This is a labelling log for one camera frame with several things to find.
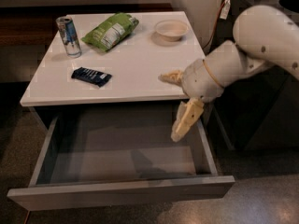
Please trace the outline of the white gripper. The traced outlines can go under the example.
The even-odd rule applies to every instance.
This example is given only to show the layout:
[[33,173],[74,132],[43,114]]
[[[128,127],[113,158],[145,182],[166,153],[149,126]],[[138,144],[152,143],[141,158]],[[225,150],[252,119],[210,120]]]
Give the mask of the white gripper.
[[206,70],[204,60],[194,61],[184,72],[174,70],[161,74],[159,80],[177,86],[181,85],[184,93],[191,98],[187,103],[181,102],[178,106],[177,117],[171,132],[171,139],[174,142],[181,140],[199,120],[204,112],[204,103],[212,102],[224,92],[224,88],[217,84]]

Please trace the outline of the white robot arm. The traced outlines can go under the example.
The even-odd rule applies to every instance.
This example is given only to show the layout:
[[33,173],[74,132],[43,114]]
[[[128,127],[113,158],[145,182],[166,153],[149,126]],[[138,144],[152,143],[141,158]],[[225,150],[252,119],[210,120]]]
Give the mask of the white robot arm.
[[199,120],[204,104],[239,79],[252,77],[271,64],[299,79],[299,27],[280,10],[265,5],[244,10],[235,20],[233,38],[183,71],[159,76],[162,82],[180,86],[189,97],[178,107],[173,141],[180,141]]

